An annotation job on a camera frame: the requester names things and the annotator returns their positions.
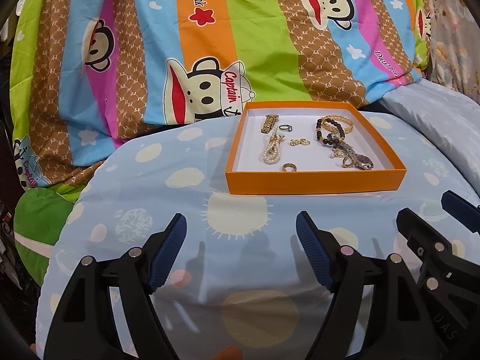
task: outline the red star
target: red star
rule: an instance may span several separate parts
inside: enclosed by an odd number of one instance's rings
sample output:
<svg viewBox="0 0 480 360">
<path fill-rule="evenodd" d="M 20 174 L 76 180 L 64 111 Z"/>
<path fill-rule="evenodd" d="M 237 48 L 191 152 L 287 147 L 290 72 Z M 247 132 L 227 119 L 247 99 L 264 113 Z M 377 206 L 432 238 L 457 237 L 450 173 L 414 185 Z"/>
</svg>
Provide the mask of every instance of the red star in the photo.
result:
<svg viewBox="0 0 480 360">
<path fill-rule="evenodd" d="M 204 11 L 201 8 L 195 8 L 195 13 L 188 19 L 191 21 L 196 21 L 197 25 L 200 27 L 205 26 L 207 23 L 215 23 L 213 9 L 207 9 Z"/>
</svg>

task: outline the box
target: box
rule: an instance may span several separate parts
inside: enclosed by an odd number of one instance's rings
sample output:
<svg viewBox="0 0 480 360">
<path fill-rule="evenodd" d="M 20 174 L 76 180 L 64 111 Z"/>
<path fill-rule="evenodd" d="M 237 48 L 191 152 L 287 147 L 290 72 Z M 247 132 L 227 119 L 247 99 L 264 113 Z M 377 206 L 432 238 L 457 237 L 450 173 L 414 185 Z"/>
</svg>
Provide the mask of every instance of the box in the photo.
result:
<svg viewBox="0 0 480 360">
<path fill-rule="evenodd" d="M 260 132 L 265 116 L 279 115 L 276 126 L 289 124 L 292 132 L 281 132 L 279 163 L 263 162 L 270 136 Z M 374 164 L 371 170 L 343 168 L 342 158 L 330 158 L 332 147 L 316 139 L 320 117 L 340 115 L 354 123 L 345 143 Z M 325 137 L 327 131 L 322 129 Z M 291 139 L 306 138 L 309 146 L 291 146 Z M 296 172 L 282 172 L 294 163 Z M 230 150 L 226 181 L 233 195 L 317 195 L 397 190 L 407 172 L 404 164 L 368 120 L 348 103 L 314 101 L 269 101 L 247 103 Z"/>
</svg>

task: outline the silver screw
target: silver screw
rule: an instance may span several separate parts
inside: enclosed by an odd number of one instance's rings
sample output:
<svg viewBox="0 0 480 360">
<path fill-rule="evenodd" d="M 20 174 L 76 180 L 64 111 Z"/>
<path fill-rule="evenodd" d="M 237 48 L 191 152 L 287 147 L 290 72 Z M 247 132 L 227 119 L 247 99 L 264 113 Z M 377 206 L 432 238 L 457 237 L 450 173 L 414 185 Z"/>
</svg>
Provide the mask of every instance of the silver screw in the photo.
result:
<svg viewBox="0 0 480 360">
<path fill-rule="evenodd" d="M 437 242 L 437 243 L 435 244 L 435 250 L 436 250 L 436 251 L 444 251 L 444 250 L 445 250 L 445 246 L 443 246 L 442 243 Z"/>
<path fill-rule="evenodd" d="M 402 256 L 400 256 L 399 254 L 396 254 L 396 253 L 393 253 L 393 254 L 390 256 L 390 259 L 391 259 L 392 262 L 394 262 L 395 264 L 398 264 L 398 263 L 401 263 L 401 262 L 402 262 Z"/>
<path fill-rule="evenodd" d="M 340 248 L 340 253 L 344 256 L 351 256 L 354 253 L 354 250 L 352 247 L 345 245 Z"/>
<path fill-rule="evenodd" d="M 138 257 L 140 256 L 142 253 L 142 248 L 141 247 L 132 247 L 129 251 L 128 251 L 128 255 L 130 257 Z"/>
<path fill-rule="evenodd" d="M 435 291 L 438 288 L 438 280 L 434 277 L 429 277 L 427 279 L 427 288 L 431 291 Z"/>
<path fill-rule="evenodd" d="M 93 257 L 92 256 L 85 256 L 82 258 L 81 261 L 83 266 L 89 266 L 91 263 L 93 263 Z"/>
</svg>

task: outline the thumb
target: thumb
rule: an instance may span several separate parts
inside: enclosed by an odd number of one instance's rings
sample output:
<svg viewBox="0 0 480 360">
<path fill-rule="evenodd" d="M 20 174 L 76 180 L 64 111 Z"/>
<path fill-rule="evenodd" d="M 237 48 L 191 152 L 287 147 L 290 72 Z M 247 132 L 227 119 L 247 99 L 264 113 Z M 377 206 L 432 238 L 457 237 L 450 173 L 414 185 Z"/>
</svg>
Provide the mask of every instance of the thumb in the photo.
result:
<svg viewBox="0 0 480 360">
<path fill-rule="evenodd" d="M 242 350 L 236 345 L 230 345 L 222 350 L 212 360 L 242 360 Z"/>
</svg>

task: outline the white heart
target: white heart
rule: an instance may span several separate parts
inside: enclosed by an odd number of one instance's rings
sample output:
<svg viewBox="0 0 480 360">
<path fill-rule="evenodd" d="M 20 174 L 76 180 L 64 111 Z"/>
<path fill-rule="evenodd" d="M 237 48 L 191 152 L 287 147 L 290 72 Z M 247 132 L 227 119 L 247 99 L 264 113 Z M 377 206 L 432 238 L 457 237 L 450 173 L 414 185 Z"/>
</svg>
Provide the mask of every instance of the white heart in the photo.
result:
<svg viewBox="0 0 480 360">
<path fill-rule="evenodd" d="M 148 3 L 148 6 L 152 9 L 162 9 L 162 7 L 160 5 L 157 5 L 157 3 L 155 1 L 150 1 Z"/>
</svg>

